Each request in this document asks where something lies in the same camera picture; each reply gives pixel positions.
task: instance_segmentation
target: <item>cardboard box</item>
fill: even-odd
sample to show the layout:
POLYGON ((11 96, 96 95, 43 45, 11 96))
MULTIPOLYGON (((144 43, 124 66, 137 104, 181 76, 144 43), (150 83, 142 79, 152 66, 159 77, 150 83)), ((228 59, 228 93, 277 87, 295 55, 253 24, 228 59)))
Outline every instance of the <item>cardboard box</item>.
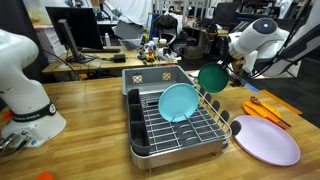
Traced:
POLYGON ((58 35, 52 26, 35 26, 34 28, 37 32, 42 49, 52 53, 50 54, 44 51, 49 63, 58 59, 56 56, 60 57, 66 52, 65 47, 61 45, 58 35))

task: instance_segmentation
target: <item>orange tray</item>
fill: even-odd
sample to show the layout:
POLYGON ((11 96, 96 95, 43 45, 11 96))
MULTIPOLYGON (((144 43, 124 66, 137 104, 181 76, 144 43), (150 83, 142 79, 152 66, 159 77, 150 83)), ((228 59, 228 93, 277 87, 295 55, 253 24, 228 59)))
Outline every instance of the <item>orange tray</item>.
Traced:
MULTIPOLYGON (((275 113, 277 116, 279 116, 280 118, 282 118, 281 113, 276 110, 273 106, 271 106, 270 104, 261 102, 261 104, 263 104, 264 107, 268 108, 270 111, 272 111, 273 113, 275 113)), ((278 117, 276 117, 275 115, 273 115, 271 112, 269 112, 268 110, 266 110, 264 107, 256 105, 254 103, 252 103, 250 100, 245 101, 242 105, 244 111, 247 114, 250 114, 251 116, 256 116, 256 117, 260 117, 263 119, 267 119, 265 118, 263 115, 269 117, 273 122, 278 123, 280 120, 278 117)))

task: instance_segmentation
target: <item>wooden countertop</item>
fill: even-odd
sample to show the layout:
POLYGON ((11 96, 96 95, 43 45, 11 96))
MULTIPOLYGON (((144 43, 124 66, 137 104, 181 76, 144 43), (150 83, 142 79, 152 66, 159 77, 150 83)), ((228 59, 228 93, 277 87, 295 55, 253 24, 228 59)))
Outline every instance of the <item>wooden countertop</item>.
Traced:
MULTIPOLYGON (((53 98, 59 84, 45 84, 53 98)), ((211 154, 148 170, 134 166, 127 133, 121 78, 66 82, 56 101, 66 128, 41 147, 24 149, 0 159, 0 179, 35 179, 43 171, 55 179, 318 179, 320 130, 273 99, 246 89, 227 87, 213 94, 230 121, 244 114, 241 105, 251 95, 277 108, 292 128, 301 159, 293 166, 261 162, 231 138, 217 156, 211 154)), ((6 122, 0 121, 1 127, 6 122)))
MULTIPOLYGON (((96 59, 87 63, 69 63, 75 71, 84 71, 88 72, 90 70, 112 70, 112 69, 125 69, 125 68, 137 68, 137 67, 145 67, 145 66, 155 66, 157 64, 159 65, 170 65, 170 64, 177 64, 177 61, 173 62, 166 62, 166 61, 156 61, 153 63, 147 63, 147 65, 144 65, 143 62, 139 59, 137 59, 137 52, 134 51, 124 51, 121 50, 119 53, 95 53, 95 54, 89 54, 89 55, 96 55, 100 58, 111 58, 115 54, 125 54, 126 55, 126 62, 122 63, 114 63, 113 61, 103 61, 100 59, 96 59)), ((62 54, 60 56, 61 59, 66 59, 66 54, 62 54)), ((57 60, 49 66, 47 66, 45 69, 42 70, 43 74, 52 74, 52 73, 66 73, 66 72, 72 72, 72 69, 66 65, 64 65, 63 62, 57 60)))

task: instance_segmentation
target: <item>dish rack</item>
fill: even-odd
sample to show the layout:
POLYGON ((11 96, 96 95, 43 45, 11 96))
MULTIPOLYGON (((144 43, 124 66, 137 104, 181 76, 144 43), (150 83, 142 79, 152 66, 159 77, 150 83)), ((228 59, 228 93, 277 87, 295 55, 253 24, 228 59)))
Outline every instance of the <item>dish rack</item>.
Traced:
POLYGON ((227 143, 231 136, 230 126, 200 93, 199 105, 189 118, 168 122, 158 110, 161 93, 141 93, 143 86, 140 84, 139 88, 124 94, 131 157, 138 168, 151 169, 204 154, 217 154, 227 143))

